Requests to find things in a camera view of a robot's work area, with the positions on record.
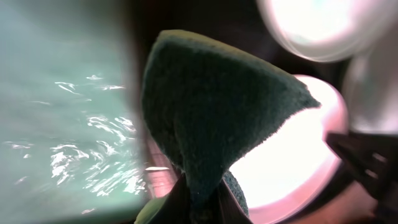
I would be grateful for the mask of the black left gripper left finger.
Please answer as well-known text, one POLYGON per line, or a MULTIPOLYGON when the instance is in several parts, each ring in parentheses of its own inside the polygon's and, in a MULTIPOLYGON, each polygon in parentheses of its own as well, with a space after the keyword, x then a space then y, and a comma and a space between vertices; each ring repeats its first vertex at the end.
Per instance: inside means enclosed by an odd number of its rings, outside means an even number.
POLYGON ((190 192, 182 174, 149 224, 190 224, 190 192))

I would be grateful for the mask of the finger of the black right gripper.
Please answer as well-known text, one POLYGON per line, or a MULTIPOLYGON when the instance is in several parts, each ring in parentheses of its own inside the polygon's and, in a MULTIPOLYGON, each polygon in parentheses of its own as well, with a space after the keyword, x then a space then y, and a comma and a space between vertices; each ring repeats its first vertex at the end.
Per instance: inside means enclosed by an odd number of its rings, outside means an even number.
POLYGON ((374 223, 397 224, 397 136, 328 133, 326 143, 377 200, 374 223))

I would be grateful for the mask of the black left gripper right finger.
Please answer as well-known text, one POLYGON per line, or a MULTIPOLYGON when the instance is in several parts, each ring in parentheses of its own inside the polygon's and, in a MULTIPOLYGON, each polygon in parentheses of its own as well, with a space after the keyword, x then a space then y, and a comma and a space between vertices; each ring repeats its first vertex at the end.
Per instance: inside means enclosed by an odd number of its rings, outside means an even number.
POLYGON ((220 224, 252 224, 243 212, 227 183, 222 180, 216 189, 218 205, 218 223, 220 224))

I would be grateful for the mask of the pink plate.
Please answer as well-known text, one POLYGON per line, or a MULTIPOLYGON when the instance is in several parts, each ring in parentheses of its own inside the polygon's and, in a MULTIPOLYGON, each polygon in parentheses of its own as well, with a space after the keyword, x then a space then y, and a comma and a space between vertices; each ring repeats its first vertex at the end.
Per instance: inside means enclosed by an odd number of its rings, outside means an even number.
MULTIPOLYGON (((302 217, 326 190, 341 164, 325 142, 328 131, 347 130, 341 95, 317 78, 294 77, 307 86, 319 107, 292 115, 276 133, 237 160, 221 179, 252 223, 290 222, 302 217)), ((190 196, 190 223, 218 223, 216 189, 200 208, 192 205, 190 196)))

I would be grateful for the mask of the dark green sponge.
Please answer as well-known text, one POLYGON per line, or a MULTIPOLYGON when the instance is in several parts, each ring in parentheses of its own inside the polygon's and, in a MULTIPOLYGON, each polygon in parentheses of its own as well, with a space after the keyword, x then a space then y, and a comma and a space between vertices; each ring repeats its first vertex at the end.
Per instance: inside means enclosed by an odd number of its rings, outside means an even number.
POLYGON ((142 113, 202 207, 226 171, 294 114, 319 107, 293 75, 228 44, 164 30, 144 71, 142 113))

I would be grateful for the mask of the green plate with stain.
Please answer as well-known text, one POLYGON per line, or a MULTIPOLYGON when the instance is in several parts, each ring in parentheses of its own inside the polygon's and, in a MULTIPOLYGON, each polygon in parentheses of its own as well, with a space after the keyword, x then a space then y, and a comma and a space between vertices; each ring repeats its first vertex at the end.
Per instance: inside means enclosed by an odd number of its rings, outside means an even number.
POLYGON ((370 47, 397 20, 397 0, 257 0, 271 36, 288 52, 335 62, 370 47))

